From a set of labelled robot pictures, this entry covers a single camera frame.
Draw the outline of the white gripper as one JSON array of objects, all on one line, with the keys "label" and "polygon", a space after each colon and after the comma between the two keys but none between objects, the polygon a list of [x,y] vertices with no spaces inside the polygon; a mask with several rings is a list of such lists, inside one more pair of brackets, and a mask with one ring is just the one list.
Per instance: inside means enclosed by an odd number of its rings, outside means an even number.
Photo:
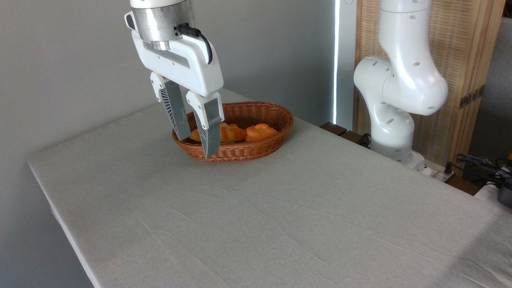
[{"label": "white gripper", "polygon": [[162,102],[180,141],[190,137],[180,86],[189,90],[186,99],[193,108],[205,158],[219,151],[220,124],[224,112],[218,91],[224,85],[219,60],[212,48],[210,64],[203,40],[183,35],[170,41],[168,50],[155,50],[132,31],[132,38],[143,65],[152,71],[150,80],[156,99]]}]

